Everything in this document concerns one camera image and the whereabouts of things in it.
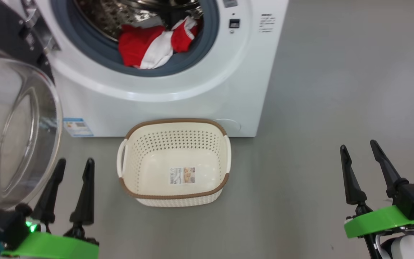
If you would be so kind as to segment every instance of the green plastic part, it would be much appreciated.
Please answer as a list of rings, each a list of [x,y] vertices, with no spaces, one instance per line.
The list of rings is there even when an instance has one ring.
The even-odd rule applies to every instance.
[[[396,205],[392,205],[353,218],[345,224],[345,232],[348,238],[353,238],[408,224],[414,224],[414,220],[409,220]]]
[[[2,255],[49,259],[96,259],[98,246],[71,237],[34,232],[28,235],[15,251],[4,250]]]

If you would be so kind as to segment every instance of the gray label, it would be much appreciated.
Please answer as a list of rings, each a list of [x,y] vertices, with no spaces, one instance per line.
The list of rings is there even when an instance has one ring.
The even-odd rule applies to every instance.
[[[237,0],[223,0],[225,8],[237,6]]]

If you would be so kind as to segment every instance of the brown basket rim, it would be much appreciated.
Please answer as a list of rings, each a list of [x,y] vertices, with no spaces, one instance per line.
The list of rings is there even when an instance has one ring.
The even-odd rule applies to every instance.
[[[128,140],[130,136],[136,130],[138,130],[139,128],[143,126],[154,125],[154,124],[164,124],[164,123],[208,123],[208,124],[212,124],[213,126],[216,126],[221,131],[223,136],[227,136],[225,129],[220,124],[212,120],[196,119],[196,118],[179,118],[179,119],[160,119],[160,120],[153,120],[153,121],[146,121],[146,122],[139,123],[135,127],[133,127],[127,133],[127,135],[125,135],[125,139]],[[151,199],[151,200],[175,200],[175,199],[197,198],[197,197],[202,197],[202,196],[207,196],[207,195],[212,195],[214,193],[217,193],[219,190],[221,190],[225,186],[226,182],[228,182],[229,177],[230,177],[230,174],[226,173],[225,177],[223,178],[223,182],[221,182],[220,185],[218,185],[215,189],[211,191],[197,193],[197,194],[189,194],[189,195],[139,195],[139,194],[131,192],[131,190],[127,188],[127,186],[125,185],[124,179],[122,179],[122,177],[119,178],[119,182],[121,183],[125,191],[134,198]]]

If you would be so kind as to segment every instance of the sticker inside basket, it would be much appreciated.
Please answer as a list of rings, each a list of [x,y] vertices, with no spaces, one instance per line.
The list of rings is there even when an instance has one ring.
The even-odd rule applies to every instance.
[[[196,183],[195,167],[173,167],[170,169],[170,184]]]

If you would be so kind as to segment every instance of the blue and white sticker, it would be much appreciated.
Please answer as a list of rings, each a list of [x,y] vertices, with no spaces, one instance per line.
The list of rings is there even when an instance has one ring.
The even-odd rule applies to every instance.
[[[72,137],[93,137],[83,118],[64,118],[64,128]]]

